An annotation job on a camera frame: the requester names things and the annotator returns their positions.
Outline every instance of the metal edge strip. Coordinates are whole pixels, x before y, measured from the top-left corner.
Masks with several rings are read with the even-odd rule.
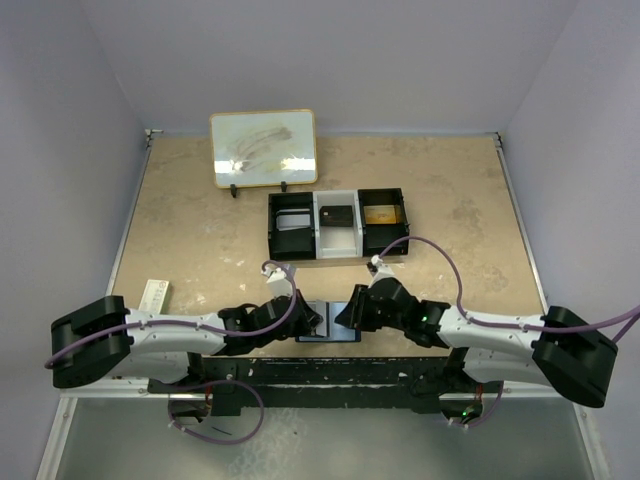
[[[116,277],[120,268],[120,262],[122,261],[122,254],[124,252],[124,247],[129,236],[131,222],[133,221],[133,214],[136,210],[138,197],[140,196],[140,190],[142,189],[142,182],[144,181],[144,176],[147,172],[147,166],[149,165],[151,150],[153,150],[153,146],[148,148],[145,152],[145,157],[140,168],[140,174],[136,184],[133,201],[131,203],[131,209],[129,210],[129,213],[127,215],[124,231],[122,232],[122,238],[120,239],[120,244],[118,245],[116,257],[113,262],[113,268],[111,269],[111,275],[109,276],[109,282],[107,283],[107,289],[105,293],[106,295],[110,295],[112,293],[113,286],[116,282]],[[107,395],[105,395],[105,393],[106,391],[102,390],[100,391],[99,395],[95,395],[94,391],[94,394],[92,394],[91,396],[106,397]],[[36,480],[55,480],[56,476],[58,475],[58,467],[60,466],[60,461],[64,452],[67,435],[69,434],[69,428],[71,428],[71,422],[73,421],[76,404],[78,402],[78,398],[81,398],[82,396],[83,395],[65,394],[64,391],[60,393],[58,409],[53,418],[53,425],[51,426],[51,431],[49,432],[49,439],[47,440],[47,445],[45,447],[42,460],[40,461],[40,468],[38,469]]]
[[[507,190],[509,191],[509,196],[511,197],[511,204],[513,205],[513,210],[516,214],[518,228],[520,228],[520,235],[522,236],[522,241],[524,242],[527,257],[529,258],[529,264],[531,265],[531,271],[533,272],[536,287],[538,288],[540,303],[542,304],[542,308],[546,312],[549,309],[549,305],[547,304],[547,297],[545,296],[544,290],[542,289],[542,282],[540,280],[540,274],[538,273],[538,267],[536,266],[536,261],[533,258],[531,243],[529,243],[529,237],[524,226],[520,207],[518,206],[518,200],[515,196],[513,184],[511,182],[511,176],[509,175],[507,161],[504,156],[504,151],[502,150],[502,139],[498,133],[493,134],[492,137],[496,147],[496,152],[498,153],[498,158],[500,159],[502,173],[504,174],[504,178],[507,183]],[[591,472],[593,473],[593,477],[596,480],[612,479],[613,473],[607,459],[606,447],[602,443],[602,437],[600,435],[600,430],[598,428],[595,415],[588,414],[588,409],[583,407],[582,405],[574,404],[573,408],[576,414],[576,422],[580,430],[582,442],[584,444],[585,451],[587,452],[587,458],[589,459],[589,464],[591,465]]]
[[[76,398],[60,398],[36,480],[55,480],[58,475],[58,467],[62,460],[62,453],[67,443],[77,403]]]
[[[113,292],[113,286],[116,283],[118,276],[118,270],[120,269],[120,262],[122,261],[122,254],[124,253],[124,247],[127,244],[127,238],[129,237],[129,230],[131,229],[131,223],[133,222],[133,215],[136,211],[136,205],[138,204],[138,198],[140,197],[140,191],[142,190],[142,182],[144,181],[144,175],[147,173],[147,166],[149,165],[149,158],[151,157],[151,150],[153,150],[153,144],[147,149],[145,159],[140,170],[140,178],[136,185],[135,195],[133,202],[131,203],[131,209],[127,215],[127,221],[125,223],[124,232],[122,232],[122,238],[120,239],[120,245],[116,252],[116,258],[113,261],[113,268],[111,269],[111,275],[109,276],[109,283],[107,284],[106,295],[111,295]]]
[[[507,183],[507,191],[509,192],[509,198],[511,198],[511,205],[513,205],[513,211],[516,214],[516,220],[518,221],[520,236],[522,237],[522,242],[524,243],[524,248],[527,252],[527,258],[529,259],[529,265],[531,266],[531,272],[533,273],[533,278],[536,282],[536,287],[538,289],[538,296],[540,297],[540,303],[542,305],[542,309],[546,312],[549,309],[549,305],[547,304],[547,297],[545,297],[544,291],[542,290],[542,282],[540,281],[540,274],[538,273],[538,267],[536,266],[536,261],[533,258],[533,250],[531,249],[529,236],[527,235],[527,230],[524,227],[524,220],[522,219],[522,213],[520,212],[520,207],[518,206],[518,200],[513,190],[511,175],[509,175],[509,168],[507,167],[507,161],[504,158],[504,151],[502,150],[502,140],[500,139],[500,136],[498,134],[494,134],[492,137],[493,137],[494,144],[496,146],[496,152],[498,153],[498,158],[500,159],[500,166],[502,167],[502,173],[504,175],[505,182]]]

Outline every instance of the black metal bracket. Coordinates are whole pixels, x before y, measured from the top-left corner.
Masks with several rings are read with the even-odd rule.
[[[445,373],[446,357],[392,358],[204,358],[206,380],[234,378],[250,384],[266,408],[400,408],[440,413],[440,395],[474,393],[477,383],[462,371]],[[485,385],[486,392],[498,384]],[[149,393],[178,389],[150,380]],[[236,385],[214,389],[211,414],[240,415],[253,395]],[[469,399],[461,399],[464,408]]]

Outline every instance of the small black object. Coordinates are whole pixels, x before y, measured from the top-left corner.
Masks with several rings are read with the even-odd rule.
[[[588,325],[571,310],[551,307],[547,327]],[[533,343],[533,360],[563,397],[592,408],[604,405],[618,354],[615,343],[598,331],[571,335],[544,332]]]
[[[321,227],[353,227],[353,207],[332,205],[320,208]]]
[[[108,296],[59,318],[51,324],[52,353],[92,333],[122,325],[128,313],[122,297]],[[74,388],[101,379],[129,355],[130,340],[121,331],[69,352],[53,367],[53,386]]]

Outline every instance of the black rectangular object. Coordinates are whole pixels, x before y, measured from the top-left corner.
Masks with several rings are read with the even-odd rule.
[[[360,218],[362,219],[362,252],[365,257],[371,257],[382,251],[398,238],[409,235],[409,222],[404,208],[404,197],[400,188],[364,189],[358,190],[360,201]],[[394,224],[367,224],[365,207],[376,205],[397,206],[398,218]],[[387,255],[406,255],[409,253],[409,241],[393,247]]]
[[[278,217],[287,211],[308,211],[309,226],[278,229]],[[310,260],[316,258],[313,194],[274,193],[269,195],[269,258],[272,260]]]

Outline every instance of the metal frame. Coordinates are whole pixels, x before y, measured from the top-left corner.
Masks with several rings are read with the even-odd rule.
[[[515,196],[513,184],[511,182],[511,175],[509,175],[509,169],[507,167],[507,161],[504,157],[504,151],[502,150],[502,138],[500,134],[493,134],[493,141],[496,146],[496,152],[498,152],[498,158],[500,159],[500,165],[502,166],[502,173],[504,174],[505,181],[507,183],[507,190],[511,197],[511,204],[513,205],[513,211],[516,214],[518,220],[518,227],[520,228],[520,235],[524,242],[524,248],[529,258],[529,264],[535,278],[536,286],[538,288],[538,295],[540,296],[540,303],[542,308],[546,312],[549,309],[547,303],[547,297],[542,289],[542,282],[540,281],[540,274],[538,273],[538,267],[533,256],[533,250],[531,249],[531,243],[529,243],[529,236],[524,226],[520,207],[518,206],[518,199]],[[573,409],[576,413],[576,420],[578,427],[580,428],[580,434],[584,443],[585,450],[589,463],[591,464],[591,471],[596,480],[608,480],[613,478],[611,467],[607,459],[608,452],[606,452],[602,437],[600,435],[600,429],[595,419],[595,415],[590,413],[590,409],[583,407],[582,405],[573,404]]]
[[[487,134],[490,136],[495,144],[496,152],[500,160],[500,165],[504,174],[505,182],[507,184],[507,190],[511,198],[511,204],[513,205],[518,227],[520,229],[520,235],[522,237],[524,247],[527,253],[529,264],[536,282],[538,295],[540,297],[540,303],[543,309],[548,309],[547,299],[542,289],[542,283],[540,281],[540,275],[533,256],[529,237],[527,235],[522,214],[518,206],[513,184],[511,182],[511,176],[502,150],[502,139],[498,133]],[[114,261],[111,276],[109,277],[109,283],[107,286],[106,294],[110,294],[113,290],[115,280],[117,277],[118,269],[120,267],[120,261],[124,252],[125,244],[133,220],[133,214],[142,187],[144,175],[149,163],[149,157],[151,154],[151,148],[148,149],[146,159],[142,171],[140,173],[140,179],[138,181],[137,190],[131,211],[127,219],[125,230],[118,247],[116,258]],[[58,409],[56,411],[53,425],[47,441],[42,461],[40,463],[40,469],[38,470],[37,480],[55,480],[62,454],[64,452],[64,446],[67,440],[67,435],[73,421],[77,401],[79,398],[202,398],[201,394],[197,393],[182,393],[182,394],[154,394],[153,397],[147,392],[148,382],[146,380],[132,380],[127,381],[125,384],[120,380],[101,380],[92,385],[73,389],[73,391],[61,391],[60,401],[58,403]],[[536,385],[527,385],[519,383],[506,383],[504,388],[504,396],[510,398],[558,398],[559,395],[552,388]],[[467,399],[470,396],[468,394],[445,394],[442,395],[443,400],[462,400]],[[595,416],[590,414],[589,409],[580,405],[574,404],[574,411],[576,413],[576,420],[580,429],[582,441],[585,446],[587,457],[591,465],[593,476],[596,480],[608,480],[612,479],[610,465],[607,460],[607,453],[604,449],[600,432],[595,420]]]

